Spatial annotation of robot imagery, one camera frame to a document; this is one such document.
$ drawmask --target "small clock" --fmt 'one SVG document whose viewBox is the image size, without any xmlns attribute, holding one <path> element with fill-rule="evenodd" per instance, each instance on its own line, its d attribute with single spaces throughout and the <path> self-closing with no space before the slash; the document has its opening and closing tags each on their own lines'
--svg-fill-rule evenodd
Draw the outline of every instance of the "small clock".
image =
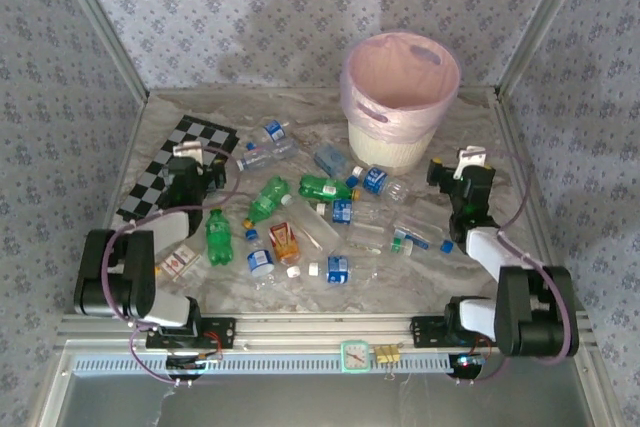
<svg viewBox="0 0 640 427">
<path fill-rule="evenodd" d="M 342 372 L 361 374 L 371 370 L 369 344 L 364 340 L 347 340 L 340 348 Z"/>
</svg>

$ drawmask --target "cable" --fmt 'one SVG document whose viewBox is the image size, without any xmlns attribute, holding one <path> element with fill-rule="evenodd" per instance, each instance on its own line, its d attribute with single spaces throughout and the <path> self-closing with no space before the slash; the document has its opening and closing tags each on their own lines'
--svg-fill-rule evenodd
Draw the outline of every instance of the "cable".
<svg viewBox="0 0 640 427">
<path fill-rule="evenodd" d="M 506 150 L 485 149 L 485 150 L 483 150 L 481 152 L 465 152 L 465 153 L 462 153 L 461 156 L 462 157 L 473 157 L 475 155 L 483 155 L 483 154 L 484 155 L 498 155 L 498 156 L 503 156 L 504 155 L 504 156 L 507 156 L 507 157 L 511 157 L 512 159 L 516 160 L 523 169 L 527 169 L 527 164 L 522 159 L 522 157 L 520 157 L 517 154 L 513 154 L 513 153 L 511 153 L 509 151 L 506 151 Z M 500 245 L 502 245 L 502 247 L 504 247 L 507 250 L 507 252 L 509 252 L 511 255 L 521 259 L 524 263 L 526 263 L 530 267 L 533 267 L 533 269 L 538 274 L 540 274 L 540 277 L 542 277 L 542 279 L 545 281 L 545 283 L 549 287 L 549 290 L 553 294 L 553 298 L 556 301 L 556 304 L 558 306 L 558 310 L 560 311 L 560 317 L 562 319 L 562 332 L 563 332 L 562 347 L 560 348 L 560 352 L 558 352 L 558 354 L 555 357 L 552 357 L 550 359 L 539 359 L 539 360 L 542 363 L 546 364 L 546 365 L 555 365 L 555 364 L 561 362 L 562 360 L 564 360 L 564 358 L 569 353 L 569 350 L 571 349 L 571 326 L 569 324 L 569 309 L 567 308 L 567 304 L 565 303 L 564 299 L 562 298 L 562 294 L 560 293 L 560 289 L 558 289 L 558 286 L 553 281 L 551 276 L 549 274 L 547 274 L 547 272 L 544 270 L 544 265 L 542 265 L 542 263 L 534 260 L 528 253 L 522 251 L 520 248 L 518 248 L 515 245 L 511 244 L 507 240 L 506 234 L 505 234 L 505 230 L 508 229 L 509 227 L 511 227 L 518 220 L 520 215 L 522 215 L 522 212 L 524 212 L 525 205 L 526 205 L 527 201 L 529 200 L 529 197 L 531 196 L 531 184 L 532 183 L 533 183 L 533 167 L 530 167 L 529 168 L 529 175 L 527 177 L 527 182 L 526 182 L 526 186 L 525 186 L 524 195 L 522 196 L 522 201 L 520 202 L 520 206 L 518 207 L 518 210 L 516 211 L 515 215 L 511 219 L 509 219 L 506 223 L 504 223 L 498 229 L 497 238 L 498 238 L 498 243 Z"/>
</svg>

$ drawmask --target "wall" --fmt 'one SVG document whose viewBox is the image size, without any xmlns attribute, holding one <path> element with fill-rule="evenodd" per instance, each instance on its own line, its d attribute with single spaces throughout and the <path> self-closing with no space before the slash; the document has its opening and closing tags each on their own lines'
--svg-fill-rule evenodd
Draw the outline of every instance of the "wall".
<svg viewBox="0 0 640 427">
<path fill-rule="evenodd" d="M 75 0 L 0 0 L 0 425 L 23 425 L 138 106 Z"/>
<path fill-rule="evenodd" d="M 629 425 L 640 425 L 639 49 L 638 0 L 567 0 L 510 103 Z"/>
<path fill-rule="evenodd" d="M 147 88 L 335 84 L 345 49 L 411 29 L 495 85 L 539 0 L 100 0 Z"/>
</svg>

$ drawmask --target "checkerboard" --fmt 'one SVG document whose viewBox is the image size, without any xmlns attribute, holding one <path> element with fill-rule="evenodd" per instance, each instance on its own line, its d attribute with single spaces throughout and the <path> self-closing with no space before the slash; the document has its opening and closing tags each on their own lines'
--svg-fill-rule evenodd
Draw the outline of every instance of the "checkerboard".
<svg viewBox="0 0 640 427">
<path fill-rule="evenodd" d="M 183 116 L 118 209 L 117 214 L 126 222 L 142 219 L 158 210 L 157 201 L 165 187 L 163 169 L 173 156 L 173 147 L 187 141 L 199 141 L 203 146 L 218 147 L 232 153 L 238 137 L 236 130 L 229 127 L 189 115 Z M 205 166 L 210 166 L 216 158 L 226 161 L 221 154 L 203 152 Z"/>
</svg>

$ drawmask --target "blue label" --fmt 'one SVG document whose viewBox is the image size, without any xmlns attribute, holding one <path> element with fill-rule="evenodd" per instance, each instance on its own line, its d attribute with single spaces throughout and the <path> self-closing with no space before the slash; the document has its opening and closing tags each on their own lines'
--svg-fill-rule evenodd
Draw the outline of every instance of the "blue label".
<svg viewBox="0 0 640 427">
<path fill-rule="evenodd" d="M 263 265 L 273 264 L 271 254 L 268 250 L 256 250 L 255 252 L 251 252 L 247 256 L 247 260 L 249 261 L 249 270 L 251 272 Z"/>
<path fill-rule="evenodd" d="M 333 221 L 338 224 L 350 224 L 353 202 L 350 200 L 333 201 Z"/>
<path fill-rule="evenodd" d="M 396 229 L 394 236 L 399 239 L 410 240 L 411 242 L 413 242 L 413 245 L 420 247 L 421 249 L 427 250 L 429 248 L 429 244 L 426 241 L 420 239 L 419 237 L 416 237 L 415 235 L 411 235 L 409 232 L 406 232 L 402 229 Z"/>
<path fill-rule="evenodd" d="M 272 120 L 267 125 L 265 125 L 264 130 L 267 131 L 267 134 L 271 136 L 274 142 L 284 137 L 284 130 L 282 130 L 282 127 L 280 127 L 280 124 L 277 120 Z"/>
<path fill-rule="evenodd" d="M 373 167 L 367 172 L 367 176 L 362 181 L 362 185 L 372 194 L 380 195 L 380 191 L 387 179 L 387 173 Z"/>
<path fill-rule="evenodd" d="M 349 280 L 349 261 L 344 255 L 329 257 L 327 282 L 330 284 L 346 284 Z"/>
</svg>

